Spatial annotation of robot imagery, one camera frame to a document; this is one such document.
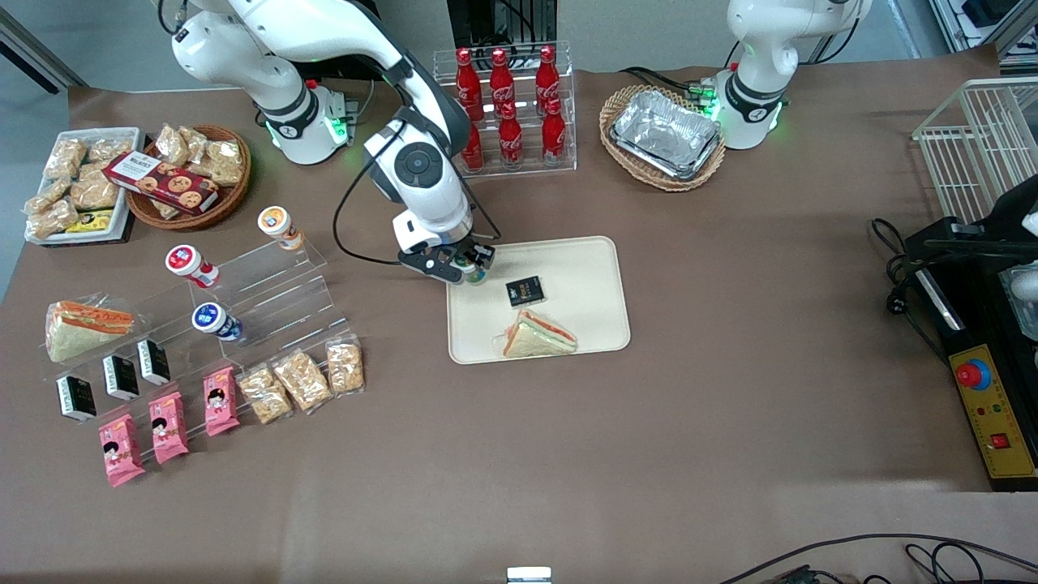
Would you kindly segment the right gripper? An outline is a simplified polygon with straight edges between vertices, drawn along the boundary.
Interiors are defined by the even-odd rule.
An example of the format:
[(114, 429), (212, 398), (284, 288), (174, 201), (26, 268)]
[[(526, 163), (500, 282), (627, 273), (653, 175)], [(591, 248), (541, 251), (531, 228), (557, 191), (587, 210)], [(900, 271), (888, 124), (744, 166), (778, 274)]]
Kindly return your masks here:
[[(444, 247), (470, 237), (472, 213), (469, 204), (463, 204), (446, 221), (429, 222), (424, 221), (412, 208), (406, 208), (393, 218), (392, 227), (401, 251), (404, 254), (416, 254), (426, 248)], [(457, 281), (470, 282), (472, 265), (479, 271), (488, 271), (494, 259), (494, 247), (472, 243), (470, 259), (464, 254), (456, 254), (450, 259), (450, 267), (457, 273)]]

